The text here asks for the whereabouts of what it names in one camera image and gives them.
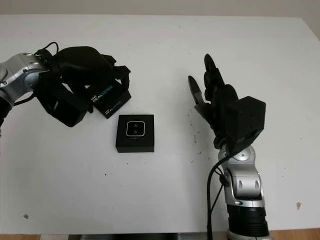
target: small black device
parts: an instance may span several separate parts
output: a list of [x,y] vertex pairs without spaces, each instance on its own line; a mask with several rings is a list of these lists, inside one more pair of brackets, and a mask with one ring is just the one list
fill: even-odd
[[129,90],[116,80],[92,85],[87,92],[92,105],[107,119],[131,98]]
[[115,147],[118,153],[153,153],[154,115],[119,115]]

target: robotic hand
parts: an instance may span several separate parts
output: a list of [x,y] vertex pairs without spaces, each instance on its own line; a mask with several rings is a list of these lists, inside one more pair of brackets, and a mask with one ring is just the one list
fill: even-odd
[[205,55],[205,100],[192,76],[189,87],[195,109],[214,131],[218,159],[207,182],[207,239],[212,240],[210,185],[213,173],[222,165],[220,181],[224,187],[229,214],[229,240],[272,240],[265,219],[265,201],[260,175],[255,167],[256,154],[251,146],[264,129],[266,104],[253,97],[239,99],[235,89],[225,84],[209,54]]
[[[46,50],[56,45],[56,54]],[[19,53],[0,63],[0,126],[13,106],[37,97],[44,109],[68,127],[79,123],[86,112],[93,112],[87,87],[121,80],[129,88],[130,70],[115,66],[116,60],[89,46],[59,51],[52,42],[35,54]],[[17,101],[28,92],[32,95]]]

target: table surface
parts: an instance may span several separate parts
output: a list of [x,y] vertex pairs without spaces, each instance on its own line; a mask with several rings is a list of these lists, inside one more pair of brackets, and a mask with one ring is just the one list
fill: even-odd
[[[51,41],[112,55],[131,70],[132,95],[110,119],[95,110],[73,128],[36,99],[14,107],[2,127],[0,233],[205,231],[206,182],[218,151],[187,79],[204,89],[206,53],[240,97],[266,102],[253,146],[269,228],[320,227],[320,42],[303,20],[0,15],[0,33],[0,62]],[[154,153],[117,153],[119,114],[154,114]],[[219,185],[214,179],[212,195]],[[212,224],[228,227],[223,197]]]

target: dirt spot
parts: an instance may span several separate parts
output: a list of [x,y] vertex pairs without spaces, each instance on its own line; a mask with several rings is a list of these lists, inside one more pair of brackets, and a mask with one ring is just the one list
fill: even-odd
[[299,210],[300,207],[301,207],[301,202],[297,202],[297,203],[296,203],[296,209]]
[[197,137],[195,134],[195,127],[193,126],[193,124],[191,123],[190,126],[192,127],[192,133],[193,133],[193,139],[194,139],[194,143],[197,143]]

